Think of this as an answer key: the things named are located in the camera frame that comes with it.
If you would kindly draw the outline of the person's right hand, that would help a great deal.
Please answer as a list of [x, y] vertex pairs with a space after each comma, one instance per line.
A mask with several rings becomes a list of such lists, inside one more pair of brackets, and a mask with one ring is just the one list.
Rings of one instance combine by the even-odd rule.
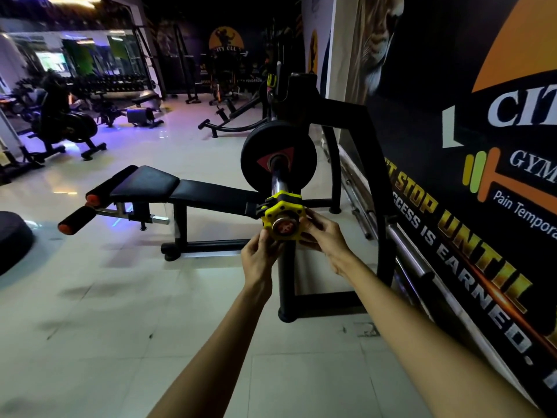
[[355, 255], [347, 245], [338, 223], [332, 221], [332, 229], [329, 232], [307, 233], [306, 217], [302, 217], [300, 226], [302, 234], [299, 243], [324, 253], [335, 274], [345, 278]]

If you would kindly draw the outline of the person's left hand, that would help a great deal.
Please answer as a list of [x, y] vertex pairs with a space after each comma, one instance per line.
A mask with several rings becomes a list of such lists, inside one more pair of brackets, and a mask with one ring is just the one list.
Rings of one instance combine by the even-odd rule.
[[254, 293], [272, 292], [272, 267], [282, 254], [284, 243], [275, 241], [269, 253], [260, 252], [260, 232], [254, 235], [241, 251], [245, 288]]

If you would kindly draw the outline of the yellow barbell collar clamp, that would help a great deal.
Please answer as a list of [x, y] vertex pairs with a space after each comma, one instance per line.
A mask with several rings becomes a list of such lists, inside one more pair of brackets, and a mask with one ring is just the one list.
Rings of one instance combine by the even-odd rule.
[[257, 204], [255, 214], [274, 241], [301, 240], [300, 218], [306, 217], [301, 195], [280, 190]]

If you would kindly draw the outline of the person's left forearm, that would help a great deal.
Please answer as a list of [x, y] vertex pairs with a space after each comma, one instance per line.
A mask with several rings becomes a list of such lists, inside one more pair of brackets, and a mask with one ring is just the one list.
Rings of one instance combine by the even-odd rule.
[[224, 418], [271, 294], [270, 278], [247, 280], [211, 337], [146, 418]]

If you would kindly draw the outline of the person's right forearm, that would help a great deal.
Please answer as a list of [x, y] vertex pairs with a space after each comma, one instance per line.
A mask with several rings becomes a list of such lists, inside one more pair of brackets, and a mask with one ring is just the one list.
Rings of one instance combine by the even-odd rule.
[[355, 255], [344, 253], [336, 268], [435, 418], [546, 418], [493, 368], [401, 300]]

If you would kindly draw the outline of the steel barbell bar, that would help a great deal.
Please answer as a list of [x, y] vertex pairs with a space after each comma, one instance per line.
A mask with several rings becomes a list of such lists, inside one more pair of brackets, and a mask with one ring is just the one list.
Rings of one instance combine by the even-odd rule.
[[274, 195], [280, 190], [289, 192], [288, 177], [289, 177], [289, 162], [288, 158], [283, 154], [277, 154], [270, 160], [271, 169], [271, 195]]

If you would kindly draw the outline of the black weight plate red triangle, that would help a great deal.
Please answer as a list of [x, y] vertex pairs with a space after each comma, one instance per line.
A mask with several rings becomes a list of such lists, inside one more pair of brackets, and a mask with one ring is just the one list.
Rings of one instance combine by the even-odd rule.
[[248, 135], [240, 167], [247, 183], [261, 194], [271, 195], [276, 175], [300, 194], [317, 169], [317, 150], [306, 131], [286, 121], [270, 121]]

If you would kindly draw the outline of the black decline bench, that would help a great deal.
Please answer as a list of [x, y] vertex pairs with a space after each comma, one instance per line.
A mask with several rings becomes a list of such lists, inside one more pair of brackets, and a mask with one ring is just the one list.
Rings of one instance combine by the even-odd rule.
[[58, 224], [58, 230], [72, 236], [96, 216], [121, 218], [141, 224], [170, 224], [171, 219], [150, 212], [150, 204], [163, 203], [173, 207], [174, 241], [161, 245], [166, 261], [175, 261], [184, 254], [240, 251], [247, 239], [189, 241], [188, 208], [212, 210], [256, 219], [256, 205], [266, 197], [259, 192], [236, 189], [213, 183], [179, 179], [159, 169], [131, 165], [91, 189], [86, 204]]

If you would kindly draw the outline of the black flat bench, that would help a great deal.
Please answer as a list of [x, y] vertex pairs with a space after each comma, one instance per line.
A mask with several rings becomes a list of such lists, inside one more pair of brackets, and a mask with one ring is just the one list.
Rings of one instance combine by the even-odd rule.
[[105, 98], [105, 93], [99, 92], [99, 98], [92, 101], [94, 112], [98, 114], [97, 123], [114, 127], [119, 117], [126, 117], [134, 127], [148, 127], [150, 129], [164, 124], [163, 119], [155, 117], [156, 112], [162, 111], [162, 99], [153, 90], [144, 90], [131, 102], [133, 105], [126, 109], [118, 108], [115, 103]]

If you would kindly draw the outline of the dumbbell rack row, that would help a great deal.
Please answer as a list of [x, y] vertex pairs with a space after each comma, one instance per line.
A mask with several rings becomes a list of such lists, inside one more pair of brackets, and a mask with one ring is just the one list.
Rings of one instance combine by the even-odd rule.
[[70, 90], [85, 93], [139, 92], [150, 89], [150, 81], [142, 75], [87, 75], [66, 77]]

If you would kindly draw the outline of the black plate-loaded exercise machine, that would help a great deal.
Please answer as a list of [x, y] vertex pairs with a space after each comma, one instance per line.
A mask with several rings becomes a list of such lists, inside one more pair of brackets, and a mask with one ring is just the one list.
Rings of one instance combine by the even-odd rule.
[[45, 72], [40, 88], [42, 96], [37, 98], [38, 105], [24, 118], [31, 125], [32, 136], [41, 140], [44, 152], [29, 152], [22, 148], [24, 160], [40, 168], [45, 160], [55, 154], [65, 153], [62, 142], [86, 144], [88, 149], [81, 152], [85, 161], [90, 161], [95, 153], [105, 151], [105, 143], [96, 145], [91, 138], [97, 134], [98, 126], [88, 114], [71, 110], [70, 91], [62, 77], [54, 70]]

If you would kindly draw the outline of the black round padded cushion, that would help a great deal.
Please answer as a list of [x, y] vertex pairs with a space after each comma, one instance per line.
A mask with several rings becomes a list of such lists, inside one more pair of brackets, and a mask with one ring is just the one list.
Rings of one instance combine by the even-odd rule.
[[0, 276], [17, 265], [34, 242], [34, 234], [21, 216], [0, 211]]

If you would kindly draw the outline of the black bench rack frame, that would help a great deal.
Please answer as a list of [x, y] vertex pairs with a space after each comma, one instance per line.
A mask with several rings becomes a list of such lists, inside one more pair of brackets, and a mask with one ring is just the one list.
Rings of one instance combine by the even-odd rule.
[[[310, 208], [328, 207], [333, 214], [340, 213], [340, 193], [343, 176], [340, 169], [340, 150], [334, 128], [350, 133], [364, 165], [364, 176], [369, 187], [391, 183], [383, 161], [383, 153], [366, 107], [328, 98], [322, 98], [316, 88], [317, 76], [292, 73], [277, 78], [275, 93], [269, 95], [273, 113], [278, 119], [300, 126], [308, 131], [311, 124], [320, 125], [328, 148], [332, 176], [330, 199], [308, 200]], [[306, 316], [324, 316], [327, 311], [350, 312], [361, 306], [357, 296], [349, 292], [297, 295], [295, 289], [295, 259], [297, 243], [288, 241], [279, 257], [280, 307], [278, 317], [291, 323]]]

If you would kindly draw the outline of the steel bars along wall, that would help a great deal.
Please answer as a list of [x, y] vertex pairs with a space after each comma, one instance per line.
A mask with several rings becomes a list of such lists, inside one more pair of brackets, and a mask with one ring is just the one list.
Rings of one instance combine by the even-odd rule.
[[388, 286], [396, 281], [410, 303], [439, 324], [442, 311], [434, 283], [435, 273], [400, 228], [389, 189], [381, 184], [369, 187], [365, 177], [350, 171], [349, 163], [343, 158], [340, 159], [340, 169], [343, 188], [360, 202], [363, 217], [369, 222], [378, 243], [378, 276]]

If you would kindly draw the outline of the black curved floor frame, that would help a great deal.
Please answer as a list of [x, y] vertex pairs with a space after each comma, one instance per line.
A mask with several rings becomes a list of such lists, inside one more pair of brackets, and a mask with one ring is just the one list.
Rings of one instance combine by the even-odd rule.
[[[241, 115], [247, 111], [255, 108], [258, 105], [262, 105], [262, 118], [253, 124], [244, 125], [240, 127], [230, 127], [228, 126], [235, 119], [238, 119]], [[222, 119], [220, 124], [212, 123], [210, 119], [206, 119], [198, 125], [199, 130], [210, 129], [212, 133], [212, 138], [218, 138], [220, 133], [245, 133], [253, 131], [259, 126], [268, 122], [270, 118], [270, 107], [268, 101], [263, 101], [260, 95], [255, 94], [254, 97], [248, 102], [242, 104], [240, 107], [236, 108], [231, 100], [226, 100], [226, 105], [229, 110], [229, 114], [225, 112], [224, 107], [217, 109], [216, 114]]]

